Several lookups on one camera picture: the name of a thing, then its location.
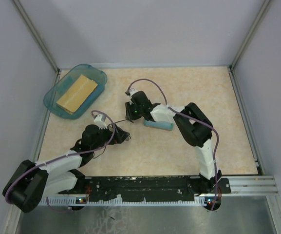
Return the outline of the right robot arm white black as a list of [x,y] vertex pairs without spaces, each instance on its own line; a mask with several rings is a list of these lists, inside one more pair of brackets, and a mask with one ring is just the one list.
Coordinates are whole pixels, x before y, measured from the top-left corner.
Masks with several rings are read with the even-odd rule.
[[217,148],[212,147],[212,132],[216,130],[201,109],[193,102],[180,107],[151,103],[143,91],[133,88],[126,95],[130,97],[125,103],[128,121],[144,118],[151,124],[177,125],[184,140],[195,147],[200,175],[204,177],[202,188],[208,193],[216,191],[220,177],[215,159]]

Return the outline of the black aviator sunglasses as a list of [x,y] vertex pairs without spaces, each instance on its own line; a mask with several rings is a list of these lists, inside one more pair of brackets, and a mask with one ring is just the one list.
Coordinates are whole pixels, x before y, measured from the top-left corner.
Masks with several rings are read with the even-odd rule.
[[110,142],[110,145],[115,145],[115,144],[121,144],[125,141],[129,141],[131,139],[130,133],[124,131],[122,128],[120,128],[119,126],[117,126],[118,123],[127,121],[126,119],[123,120],[119,120],[114,122],[115,124],[115,133],[114,136]]

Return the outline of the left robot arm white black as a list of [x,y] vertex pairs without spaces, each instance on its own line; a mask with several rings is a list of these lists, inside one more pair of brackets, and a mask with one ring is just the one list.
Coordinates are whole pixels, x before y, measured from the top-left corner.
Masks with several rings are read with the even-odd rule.
[[107,145],[121,144],[130,139],[130,134],[116,124],[100,129],[88,125],[82,137],[64,155],[44,162],[23,161],[2,194],[9,204],[22,212],[32,211],[42,199],[67,191],[80,193],[85,190],[85,176],[78,169],[88,164],[94,153]]

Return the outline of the grey glasses case green lining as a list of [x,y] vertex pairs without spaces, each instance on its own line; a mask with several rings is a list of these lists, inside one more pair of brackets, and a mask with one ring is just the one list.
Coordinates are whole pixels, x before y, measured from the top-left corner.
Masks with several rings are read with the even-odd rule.
[[163,121],[153,122],[153,121],[144,120],[144,126],[155,128],[155,129],[160,129],[160,130],[167,130],[167,131],[173,130],[173,124],[172,123],[163,122]]

